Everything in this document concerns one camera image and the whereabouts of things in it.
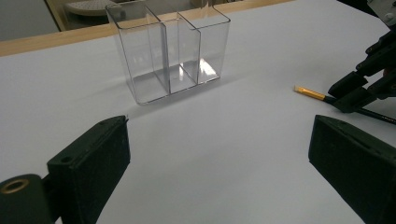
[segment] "wooden table edge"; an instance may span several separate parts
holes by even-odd
[[[216,6],[216,9],[221,13],[230,13],[256,7],[271,6],[289,1],[292,0],[247,0],[218,5]],[[104,24],[48,35],[37,35],[15,40],[0,41],[0,57],[74,44],[111,35],[114,35],[114,32],[112,32],[110,25]]]

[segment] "transparent container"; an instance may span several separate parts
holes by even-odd
[[[106,7],[110,24],[120,34],[127,83],[141,105],[218,79],[230,26],[211,1],[187,11],[158,2]]]

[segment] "white table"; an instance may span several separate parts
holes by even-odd
[[[140,106],[114,39],[0,58],[0,180],[46,162],[96,122],[128,115],[132,162],[98,223],[362,223],[307,158],[314,116],[396,146],[395,127],[293,92],[326,92],[388,28],[331,0],[228,14],[222,78]],[[395,117],[394,100],[370,105]]]

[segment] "pencil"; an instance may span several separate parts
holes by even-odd
[[[304,88],[304,87],[294,86],[294,90],[299,92],[299,93],[301,93],[302,95],[306,95],[306,96],[315,98],[315,99],[323,101],[323,102],[325,102],[325,103],[327,103],[329,105],[332,105],[337,100],[334,97],[327,96],[325,94],[322,94],[322,93],[319,93],[319,92],[316,92],[316,91],[311,91],[311,90],[309,90],[307,88]],[[360,108],[356,112],[359,113],[359,114],[363,114],[363,115],[365,115],[367,117],[373,118],[373,119],[379,119],[379,120],[385,121],[387,123],[396,124],[396,119],[393,119],[393,118],[387,117],[385,115],[381,115],[381,114],[375,113],[375,112],[373,112],[371,110],[368,110],[368,109]]]

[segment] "clear plastic organizer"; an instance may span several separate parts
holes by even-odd
[[[129,70],[128,85],[140,105],[218,79],[230,19],[211,1],[179,11],[163,1],[109,5],[110,24]]]

